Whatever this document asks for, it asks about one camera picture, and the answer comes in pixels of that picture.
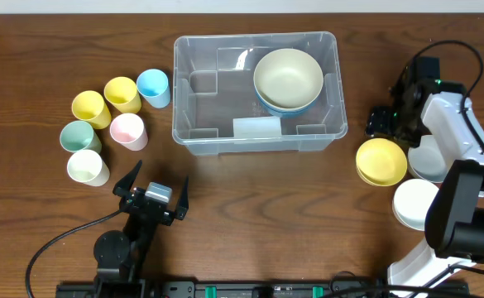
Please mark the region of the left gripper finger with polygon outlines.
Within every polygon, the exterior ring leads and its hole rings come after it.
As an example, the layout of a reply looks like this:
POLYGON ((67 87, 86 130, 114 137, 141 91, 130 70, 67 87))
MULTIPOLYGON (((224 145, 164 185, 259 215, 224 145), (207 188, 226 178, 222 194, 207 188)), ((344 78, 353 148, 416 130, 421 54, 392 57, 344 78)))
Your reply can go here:
POLYGON ((183 188, 180 193, 180 197, 178 199, 178 202, 175 208, 175 218, 178 220, 183 220, 189 210, 188 187, 189 187, 189 177, 186 177, 183 188))
POLYGON ((142 160, 133 167, 123 178, 121 178, 113 187, 113 194, 119 197, 129 197, 132 195, 131 189, 137 178, 142 165, 142 160))

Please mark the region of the yellow small bowl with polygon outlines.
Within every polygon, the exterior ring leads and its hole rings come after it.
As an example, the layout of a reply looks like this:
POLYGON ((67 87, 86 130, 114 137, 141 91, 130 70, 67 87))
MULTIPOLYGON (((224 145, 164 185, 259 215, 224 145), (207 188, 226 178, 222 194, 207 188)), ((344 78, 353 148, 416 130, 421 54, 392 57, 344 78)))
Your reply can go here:
POLYGON ((373 138, 361 144, 355 162, 360 178, 374 186, 385 187, 399 183, 408 168, 403 150, 384 138, 373 138))

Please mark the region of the white small bowl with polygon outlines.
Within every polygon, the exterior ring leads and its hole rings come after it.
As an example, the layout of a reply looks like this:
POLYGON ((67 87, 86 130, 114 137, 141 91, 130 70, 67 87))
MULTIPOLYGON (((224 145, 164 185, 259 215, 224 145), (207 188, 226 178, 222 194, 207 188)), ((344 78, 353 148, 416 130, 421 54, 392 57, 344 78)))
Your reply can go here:
POLYGON ((429 181, 407 180, 395 191, 393 214, 407 228, 424 231, 426 215, 437 193, 438 186, 429 181))

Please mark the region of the large beige bowl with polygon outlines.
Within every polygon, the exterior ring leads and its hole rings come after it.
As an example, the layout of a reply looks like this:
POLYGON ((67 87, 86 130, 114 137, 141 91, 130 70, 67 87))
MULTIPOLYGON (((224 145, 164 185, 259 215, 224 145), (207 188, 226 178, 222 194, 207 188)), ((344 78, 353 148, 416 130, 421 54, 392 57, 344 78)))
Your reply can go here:
POLYGON ((253 84, 271 106, 293 110, 316 99, 323 88, 323 71, 308 53, 292 48, 274 50, 255 67, 253 84))

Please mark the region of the dark blue bowl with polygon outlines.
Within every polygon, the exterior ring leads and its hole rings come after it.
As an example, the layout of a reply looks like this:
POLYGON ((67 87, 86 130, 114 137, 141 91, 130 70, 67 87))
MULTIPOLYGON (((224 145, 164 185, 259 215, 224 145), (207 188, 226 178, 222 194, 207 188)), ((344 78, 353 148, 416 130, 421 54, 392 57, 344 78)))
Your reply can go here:
POLYGON ((311 103, 307 104, 306 106, 298 109, 285 109, 285 108, 275 108, 271 106, 265 99, 256 93, 256 96, 259 100, 260 105, 271 115, 277 116, 279 118, 294 118, 298 117, 300 114, 307 112, 310 108, 312 108, 319 98, 314 99, 311 103))
POLYGON ((279 118, 297 118, 300 115, 306 113, 309 110, 309 107, 298 110, 298 111, 279 111, 276 109, 273 109, 272 107, 269 107, 265 105, 264 103, 261 103, 261 106, 272 116, 276 116, 279 118))

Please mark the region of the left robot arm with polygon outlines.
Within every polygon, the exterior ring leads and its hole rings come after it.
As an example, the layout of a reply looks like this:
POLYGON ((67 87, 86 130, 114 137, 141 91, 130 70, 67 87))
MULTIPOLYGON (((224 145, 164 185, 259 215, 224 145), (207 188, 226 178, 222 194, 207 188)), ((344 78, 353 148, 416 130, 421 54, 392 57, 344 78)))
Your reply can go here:
POLYGON ((175 209, 170 210, 172 189, 151 182, 145 189, 133 186, 142 162, 121 178, 113 193, 120 197, 119 211, 128 215, 123 229, 102 234, 94 244, 98 263, 97 278, 103 281, 134 281, 160 225, 170 226, 183 220, 189 210, 188 186, 185 180, 175 209))

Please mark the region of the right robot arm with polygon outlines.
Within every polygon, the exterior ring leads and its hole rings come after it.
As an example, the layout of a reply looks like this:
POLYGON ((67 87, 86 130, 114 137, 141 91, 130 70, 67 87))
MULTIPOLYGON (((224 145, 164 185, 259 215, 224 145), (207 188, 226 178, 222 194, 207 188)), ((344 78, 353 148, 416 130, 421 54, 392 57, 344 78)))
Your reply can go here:
POLYGON ((425 217, 424 240, 387 270, 388 296, 448 293, 439 285, 452 274, 477 272, 484 263, 484 131, 469 89, 440 78, 439 60, 414 57, 391 90, 394 102, 376 106, 366 134, 417 147, 431 133, 448 168, 425 217))

